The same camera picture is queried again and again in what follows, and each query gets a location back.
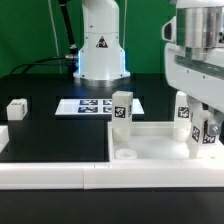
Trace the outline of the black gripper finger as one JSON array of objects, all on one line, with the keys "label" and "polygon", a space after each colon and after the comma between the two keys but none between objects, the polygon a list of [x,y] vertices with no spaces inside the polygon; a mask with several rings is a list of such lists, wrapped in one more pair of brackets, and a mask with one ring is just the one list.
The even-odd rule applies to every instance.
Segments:
[{"label": "black gripper finger", "polygon": [[216,109],[211,110],[210,116],[208,118],[208,134],[210,136],[220,135],[223,122],[224,122],[224,113]]}]

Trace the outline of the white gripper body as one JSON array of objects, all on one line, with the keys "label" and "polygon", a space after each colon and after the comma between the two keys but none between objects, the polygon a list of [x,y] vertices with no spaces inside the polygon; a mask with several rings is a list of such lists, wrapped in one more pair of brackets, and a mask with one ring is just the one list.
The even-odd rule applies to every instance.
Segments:
[{"label": "white gripper body", "polygon": [[224,23],[219,15],[174,16],[162,28],[168,84],[224,113]]}]

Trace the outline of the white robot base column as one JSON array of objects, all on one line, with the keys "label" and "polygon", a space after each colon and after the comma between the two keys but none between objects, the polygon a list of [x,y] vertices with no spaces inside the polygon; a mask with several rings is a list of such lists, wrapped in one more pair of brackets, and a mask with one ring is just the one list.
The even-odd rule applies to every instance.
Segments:
[{"label": "white robot base column", "polygon": [[119,6],[115,0],[82,0],[84,44],[78,53],[74,81],[111,87],[126,81],[125,51],[119,43]]}]

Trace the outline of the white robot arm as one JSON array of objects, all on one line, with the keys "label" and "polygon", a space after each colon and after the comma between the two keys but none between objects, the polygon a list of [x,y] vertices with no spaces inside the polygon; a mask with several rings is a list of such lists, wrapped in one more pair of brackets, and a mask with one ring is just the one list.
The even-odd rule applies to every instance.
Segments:
[{"label": "white robot arm", "polygon": [[224,0],[168,0],[175,16],[162,27],[168,84],[210,110],[207,130],[224,123]]}]

